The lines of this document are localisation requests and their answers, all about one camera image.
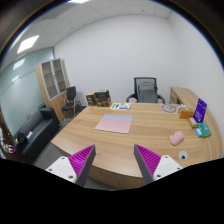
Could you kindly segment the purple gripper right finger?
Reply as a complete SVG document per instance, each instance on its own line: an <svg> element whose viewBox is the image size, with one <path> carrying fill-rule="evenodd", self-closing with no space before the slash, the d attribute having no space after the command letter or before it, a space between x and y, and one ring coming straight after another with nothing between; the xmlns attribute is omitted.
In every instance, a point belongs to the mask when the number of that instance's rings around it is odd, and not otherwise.
<svg viewBox="0 0 224 224"><path fill-rule="evenodd" d="M145 185L182 169L169 155L160 156L137 144L134 145L134 156Z"/></svg>

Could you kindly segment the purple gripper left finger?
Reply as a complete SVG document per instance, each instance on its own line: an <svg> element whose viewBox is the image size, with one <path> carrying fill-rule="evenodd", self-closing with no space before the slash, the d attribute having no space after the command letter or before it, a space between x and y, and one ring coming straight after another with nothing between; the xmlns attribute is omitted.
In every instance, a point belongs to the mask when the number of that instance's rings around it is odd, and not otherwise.
<svg viewBox="0 0 224 224"><path fill-rule="evenodd" d="M47 171L83 187L86 183L95 155L95 146L91 145L69 157L59 157L47 168Z"/></svg>

